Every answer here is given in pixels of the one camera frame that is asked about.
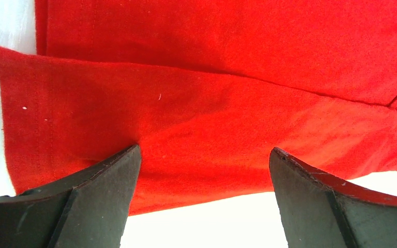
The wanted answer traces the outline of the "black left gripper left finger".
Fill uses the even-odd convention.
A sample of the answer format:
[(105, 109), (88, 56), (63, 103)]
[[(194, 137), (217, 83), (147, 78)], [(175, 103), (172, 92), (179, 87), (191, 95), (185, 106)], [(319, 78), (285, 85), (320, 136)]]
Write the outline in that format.
[(120, 247), (141, 159), (134, 145), (60, 180), (0, 196), (0, 247)]

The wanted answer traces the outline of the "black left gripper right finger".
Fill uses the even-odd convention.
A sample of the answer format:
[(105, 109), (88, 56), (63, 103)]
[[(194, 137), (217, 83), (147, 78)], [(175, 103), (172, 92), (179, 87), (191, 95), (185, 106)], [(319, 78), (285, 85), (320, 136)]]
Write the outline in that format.
[(336, 177), (278, 147), (269, 170), (289, 247), (397, 247), (397, 196)]

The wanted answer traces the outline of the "red t-shirt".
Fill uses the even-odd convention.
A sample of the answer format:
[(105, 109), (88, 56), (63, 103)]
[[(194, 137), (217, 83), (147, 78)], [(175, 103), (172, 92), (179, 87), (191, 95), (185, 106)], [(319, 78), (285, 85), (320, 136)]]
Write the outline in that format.
[(139, 144), (131, 214), (271, 191), (280, 147), (344, 179), (397, 171), (397, 1), (36, 1), (0, 46), (17, 193)]

